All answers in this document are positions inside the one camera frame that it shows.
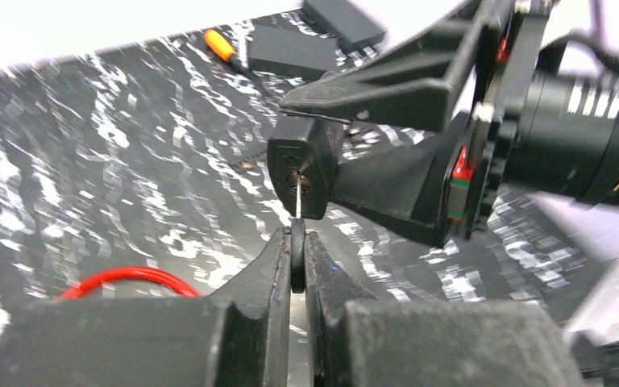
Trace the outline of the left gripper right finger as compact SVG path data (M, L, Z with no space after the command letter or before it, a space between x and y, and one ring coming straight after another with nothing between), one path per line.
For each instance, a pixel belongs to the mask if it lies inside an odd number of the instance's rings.
M559 327L522 302L378 299L305 237L316 386L579 386Z

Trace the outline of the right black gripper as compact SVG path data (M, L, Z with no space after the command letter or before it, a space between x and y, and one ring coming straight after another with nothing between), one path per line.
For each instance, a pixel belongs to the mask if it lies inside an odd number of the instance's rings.
M516 1L476 64L471 114L422 142L339 165L330 201L430 247L485 229L554 3ZM476 62L484 5L466 1L351 70L287 93L288 115L443 131Z

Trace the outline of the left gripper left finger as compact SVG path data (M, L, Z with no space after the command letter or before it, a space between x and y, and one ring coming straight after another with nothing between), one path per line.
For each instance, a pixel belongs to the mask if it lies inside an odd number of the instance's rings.
M200 298L32 304L4 331L0 386L284 386L289 231Z

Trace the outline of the black padlock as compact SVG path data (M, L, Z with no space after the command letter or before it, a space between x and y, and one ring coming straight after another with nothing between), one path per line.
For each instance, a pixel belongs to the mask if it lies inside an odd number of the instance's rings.
M283 115L267 142L268 173L284 208L302 218L324 217L342 155L341 123Z

